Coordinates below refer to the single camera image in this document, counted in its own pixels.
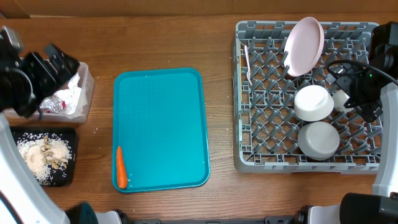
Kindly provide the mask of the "red silver snack wrapper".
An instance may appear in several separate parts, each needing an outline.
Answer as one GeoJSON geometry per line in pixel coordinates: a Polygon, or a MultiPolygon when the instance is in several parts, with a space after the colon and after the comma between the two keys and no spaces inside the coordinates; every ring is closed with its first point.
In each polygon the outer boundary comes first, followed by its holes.
{"type": "Polygon", "coordinates": [[[46,113],[65,114],[66,102],[53,95],[46,97],[40,104],[40,108],[46,113]]]}

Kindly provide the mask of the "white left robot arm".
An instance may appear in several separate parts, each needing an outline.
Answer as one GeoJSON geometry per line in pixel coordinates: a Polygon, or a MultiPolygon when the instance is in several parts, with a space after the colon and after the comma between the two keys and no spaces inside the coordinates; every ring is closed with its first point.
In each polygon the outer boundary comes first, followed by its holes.
{"type": "MultiPolygon", "coordinates": [[[[1,28],[1,110],[12,108],[28,118],[41,102],[76,74],[78,60],[53,44],[48,60],[35,52],[20,57],[22,42],[8,27],[1,28]]],[[[17,223],[97,223],[96,213],[83,202],[64,211],[57,207],[28,168],[1,116],[1,200],[17,223]]]]}

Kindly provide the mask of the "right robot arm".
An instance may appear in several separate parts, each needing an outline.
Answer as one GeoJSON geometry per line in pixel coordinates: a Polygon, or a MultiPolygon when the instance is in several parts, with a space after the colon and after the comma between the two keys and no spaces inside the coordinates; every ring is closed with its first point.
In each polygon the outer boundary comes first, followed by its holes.
{"type": "Polygon", "coordinates": [[[365,122],[382,119],[379,170],[371,194],[347,193],[338,205],[304,206],[293,223],[397,223],[397,23],[371,32],[368,62],[340,59],[326,69],[365,122]]]}

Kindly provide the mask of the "clear plastic bin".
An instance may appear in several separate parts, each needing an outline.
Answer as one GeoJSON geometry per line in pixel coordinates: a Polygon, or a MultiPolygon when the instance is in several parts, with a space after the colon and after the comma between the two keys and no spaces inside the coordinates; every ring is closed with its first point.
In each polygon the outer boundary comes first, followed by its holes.
{"type": "Polygon", "coordinates": [[[1,69],[1,111],[6,117],[84,123],[95,81],[88,65],[73,68],[62,63],[59,71],[49,73],[48,62],[32,62],[43,72],[35,77],[22,62],[1,69]]]}

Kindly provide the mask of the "grey plastic dishwasher rack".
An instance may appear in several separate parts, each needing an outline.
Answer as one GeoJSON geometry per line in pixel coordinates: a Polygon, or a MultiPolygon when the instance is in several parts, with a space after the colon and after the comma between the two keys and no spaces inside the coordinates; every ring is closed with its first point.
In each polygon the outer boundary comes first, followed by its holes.
{"type": "Polygon", "coordinates": [[[307,157],[297,137],[305,122],[294,113],[301,88],[338,85],[326,66],[336,59],[366,62],[373,22],[323,22],[325,45],[307,74],[290,78],[284,47],[292,21],[240,21],[233,42],[234,166],[246,173],[339,172],[375,174],[381,158],[382,121],[365,122],[355,111],[333,111],[325,118],[340,135],[336,153],[325,161],[307,157]],[[248,46],[252,86],[246,78],[248,46]]]}

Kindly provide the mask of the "white paper napkin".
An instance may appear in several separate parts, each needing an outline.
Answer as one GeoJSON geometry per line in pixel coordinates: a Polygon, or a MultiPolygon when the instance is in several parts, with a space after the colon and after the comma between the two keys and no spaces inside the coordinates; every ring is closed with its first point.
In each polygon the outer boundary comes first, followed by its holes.
{"type": "Polygon", "coordinates": [[[87,104],[85,92],[78,86],[79,73],[76,73],[68,82],[67,88],[56,91],[55,96],[66,102],[65,114],[83,114],[83,106],[87,104]]]}

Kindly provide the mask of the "white round plate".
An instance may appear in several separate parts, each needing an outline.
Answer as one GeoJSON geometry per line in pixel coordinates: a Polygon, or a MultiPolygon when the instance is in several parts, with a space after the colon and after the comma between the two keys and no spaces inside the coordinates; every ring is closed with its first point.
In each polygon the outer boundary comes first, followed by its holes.
{"type": "Polygon", "coordinates": [[[291,77],[299,77],[312,70],[322,54],[325,35],[314,17],[305,17],[291,30],[284,48],[284,66],[291,77]]]}

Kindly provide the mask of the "white plastic fork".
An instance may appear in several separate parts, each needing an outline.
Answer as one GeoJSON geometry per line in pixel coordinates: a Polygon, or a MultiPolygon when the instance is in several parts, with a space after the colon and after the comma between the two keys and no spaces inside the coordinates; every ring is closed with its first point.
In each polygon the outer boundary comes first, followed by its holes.
{"type": "Polygon", "coordinates": [[[250,59],[249,59],[249,52],[248,52],[248,46],[244,46],[244,54],[245,54],[245,59],[246,59],[246,65],[247,65],[247,72],[246,72],[246,78],[249,82],[249,86],[252,86],[252,81],[251,81],[251,64],[250,64],[250,59]]]}

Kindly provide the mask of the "white round bowl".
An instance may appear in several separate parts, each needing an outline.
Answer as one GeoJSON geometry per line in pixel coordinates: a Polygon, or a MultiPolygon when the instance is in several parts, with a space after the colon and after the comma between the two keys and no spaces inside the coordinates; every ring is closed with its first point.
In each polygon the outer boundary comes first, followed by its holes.
{"type": "Polygon", "coordinates": [[[320,121],[334,108],[334,101],[322,86],[309,85],[300,89],[294,97],[295,115],[304,121],[320,121]]]}

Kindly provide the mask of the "white paper cup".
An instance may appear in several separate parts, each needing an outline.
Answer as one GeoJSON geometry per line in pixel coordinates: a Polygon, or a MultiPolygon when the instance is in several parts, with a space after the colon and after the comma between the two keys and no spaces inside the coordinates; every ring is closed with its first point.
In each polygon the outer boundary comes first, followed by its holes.
{"type": "Polygon", "coordinates": [[[338,91],[334,92],[332,98],[334,101],[335,110],[343,111],[346,113],[353,110],[353,108],[346,108],[344,106],[344,104],[348,101],[349,96],[343,90],[338,90],[338,91]]]}

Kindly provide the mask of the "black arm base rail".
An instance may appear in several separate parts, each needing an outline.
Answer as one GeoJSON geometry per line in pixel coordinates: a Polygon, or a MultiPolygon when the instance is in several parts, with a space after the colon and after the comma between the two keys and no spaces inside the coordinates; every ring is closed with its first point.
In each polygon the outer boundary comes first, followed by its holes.
{"type": "Polygon", "coordinates": [[[141,223],[141,224],[168,224],[168,223],[188,223],[188,224],[271,224],[271,223],[340,223],[340,208],[337,205],[327,207],[311,207],[307,214],[299,211],[297,216],[268,216],[261,219],[226,219],[226,220],[172,220],[162,221],[159,219],[129,220],[122,221],[115,211],[105,213],[95,213],[98,223],[141,223]]]}

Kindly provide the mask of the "grey round bowl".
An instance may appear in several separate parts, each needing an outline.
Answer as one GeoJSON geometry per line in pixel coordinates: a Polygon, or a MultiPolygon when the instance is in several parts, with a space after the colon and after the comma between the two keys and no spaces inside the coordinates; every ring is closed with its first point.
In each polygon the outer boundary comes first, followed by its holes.
{"type": "Polygon", "coordinates": [[[337,130],[329,123],[317,121],[305,125],[298,133],[300,150],[311,159],[323,161],[333,156],[340,145],[337,130]]]}

